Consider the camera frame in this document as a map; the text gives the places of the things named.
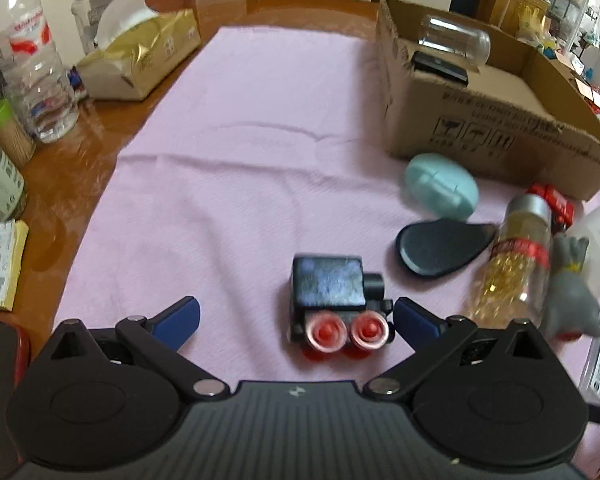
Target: clear plastic cup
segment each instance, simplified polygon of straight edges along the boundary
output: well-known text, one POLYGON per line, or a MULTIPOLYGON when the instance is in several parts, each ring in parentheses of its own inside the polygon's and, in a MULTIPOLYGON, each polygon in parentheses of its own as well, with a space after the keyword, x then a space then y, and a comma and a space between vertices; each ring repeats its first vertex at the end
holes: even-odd
POLYGON ((440 52, 455 54, 477 67, 485 65, 491 53, 491 38, 484 30, 465 27, 430 14, 420 23, 418 43, 440 52))

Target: red toy car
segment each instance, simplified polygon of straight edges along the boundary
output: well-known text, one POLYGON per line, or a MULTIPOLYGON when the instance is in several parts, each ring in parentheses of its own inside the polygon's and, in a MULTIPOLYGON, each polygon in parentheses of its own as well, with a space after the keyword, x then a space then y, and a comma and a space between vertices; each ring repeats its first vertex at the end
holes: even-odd
POLYGON ((554 186, 533 184, 527 193, 536 194, 544 198, 553 213, 551 231, 556 234, 566 231, 573 224, 575 208, 554 186))

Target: red label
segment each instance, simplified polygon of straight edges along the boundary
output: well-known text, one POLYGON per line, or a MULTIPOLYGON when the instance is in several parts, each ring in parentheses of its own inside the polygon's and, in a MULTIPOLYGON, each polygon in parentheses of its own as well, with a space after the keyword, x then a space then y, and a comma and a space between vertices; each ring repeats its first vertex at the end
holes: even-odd
POLYGON ((510 238, 503 240, 493 246, 491 257, 502 253, 525 254, 535 260, 545 269, 549 268, 549 251, 537 242, 526 240, 524 238, 510 238))

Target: wooden table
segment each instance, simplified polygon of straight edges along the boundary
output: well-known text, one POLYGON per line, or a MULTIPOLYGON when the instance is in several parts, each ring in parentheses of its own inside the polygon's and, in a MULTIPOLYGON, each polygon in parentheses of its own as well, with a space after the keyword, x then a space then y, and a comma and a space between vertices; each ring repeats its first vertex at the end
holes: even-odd
MULTIPOLYGON (((185 0, 183 6, 197 11, 204 43, 223 25, 308 28, 372 40, 378 12, 378 4, 359 0, 185 0)), ((33 356, 51 333, 69 269, 120 149, 189 62, 141 103, 84 102, 74 130, 40 146, 24 168, 29 199, 23 219, 29 238, 13 312, 0 312, 0 319, 29 333, 33 356)))

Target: blue gripper pad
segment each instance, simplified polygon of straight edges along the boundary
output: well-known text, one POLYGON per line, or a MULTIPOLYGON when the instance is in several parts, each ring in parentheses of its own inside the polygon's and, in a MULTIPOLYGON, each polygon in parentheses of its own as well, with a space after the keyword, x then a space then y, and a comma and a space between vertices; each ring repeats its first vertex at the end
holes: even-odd
POLYGON ((177 352, 200 326, 200 304, 185 296, 148 321, 149 332, 177 352))
POLYGON ((395 331, 416 352, 438 338, 446 329, 446 321, 409 298, 398 298, 394 304, 395 331))

